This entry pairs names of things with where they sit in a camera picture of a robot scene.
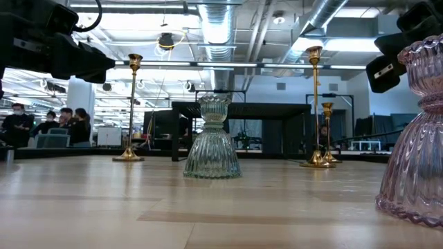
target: candle holder base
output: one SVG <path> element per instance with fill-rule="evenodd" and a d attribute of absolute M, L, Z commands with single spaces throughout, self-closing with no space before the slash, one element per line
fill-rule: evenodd
<path fill-rule="evenodd" d="M 328 163 L 342 163 L 342 161 L 333 157 L 331 151 L 326 151 L 325 156 L 323 156 L 323 160 L 327 161 Z"/>
<path fill-rule="evenodd" d="M 335 168 L 336 166 L 334 164 L 331 164 L 323 159 L 321 156 L 321 152 L 316 150 L 314 151 L 314 154 L 312 155 L 311 160 L 307 161 L 306 163 L 300 164 L 301 167 L 313 167 L 313 168 L 321 168 L 321 169 L 329 169 L 329 168 Z"/>
<path fill-rule="evenodd" d="M 137 156 L 132 150 L 132 148 L 128 147 L 121 156 L 112 158 L 112 160 L 114 162 L 141 162 L 144 161 L 145 159 Z"/>

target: gold candlestick holder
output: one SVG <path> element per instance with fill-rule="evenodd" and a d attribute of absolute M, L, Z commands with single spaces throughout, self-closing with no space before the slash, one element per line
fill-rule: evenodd
<path fill-rule="evenodd" d="M 311 160 L 307 161 L 306 163 L 300 164 L 301 167 L 314 167 L 314 168 L 332 168 L 335 167 L 335 165 L 327 162 L 323 159 L 321 156 L 321 151 L 319 149 L 318 144 L 318 92 L 317 92 L 317 86 L 320 85 L 320 82 L 318 81 L 318 62 L 320 61 L 320 54 L 322 51 L 321 46 L 313 46 L 306 50 L 306 52 L 309 54 L 309 63 L 311 63 L 313 70 L 314 70 L 314 114 L 316 119 L 316 150 L 314 151 Z"/>
<path fill-rule="evenodd" d="M 125 152 L 119 157 L 112 158 L 113 161 L 118 162 L 140 162 L 145 160 L 144 158 L 138 157 L 134 150 L 132 149 L 132 125 L 134 119 L 134 96 L 136 93 L 136 76 L 137 70 L 140 69 L 140 63 L 143 57 L 137 54 L 130 54 L 129 56 L 129 67 L 132 69 L 132 92 L 131 92 L 131 111 L 129 115 L 129 141 L 126 146 Z"/>
<path fill-rule="evenodd" d="M 323 156 L 323 159 L 327 161 L 328 163 L 342 163 L 340 160 L 335 159 L 333 155 L 331 154 L 331 150 L 329 149 L 331 147 L 331 115 L 332 115 L 332 106 L 334 103 L 326 102 L 321 104 L 323 106 L 323 114 L 326 116 L 326 127 L 327 127 L 327 149 L 325 156 Z"/>

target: light wood surface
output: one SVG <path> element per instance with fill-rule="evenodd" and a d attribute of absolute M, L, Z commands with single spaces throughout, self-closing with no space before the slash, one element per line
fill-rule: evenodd
<path fill-rule="evenodd" d="M 1 249 L 439 248 L 443 231 L 375 210 L 385 165 L 241 160 L 244 177 L 183 178 L 184 161 L 111 156 L 0 165 Z"/>

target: clear glass vase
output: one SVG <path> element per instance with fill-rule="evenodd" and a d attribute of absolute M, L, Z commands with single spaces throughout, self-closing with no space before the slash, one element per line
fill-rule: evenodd
<path fill-rule="evenodd" d="M 395 144 L 377 207 L 413 223 L 443 226 L 443 35 L 406 47 L 399 61 L 424 111 Z"/>
<path fill-rule="evenodd" d="M 199 104 L 204 130 L 192 145 L 183 175 L 209 179 L 242 176 L 230 136 L 223 130 L 230 100 L 225 95 L 205 95 Z"/>

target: white column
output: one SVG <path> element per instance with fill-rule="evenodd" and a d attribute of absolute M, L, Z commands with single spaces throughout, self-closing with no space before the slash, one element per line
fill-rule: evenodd
<path fill-rule="evenodd" d="M 96 103 L 96 84 L 71 77 L 68 85 L 66 107 L 75 111 L 83 108 L 91 116 L 91 127 L 94 126 L 94 105 Z"/>

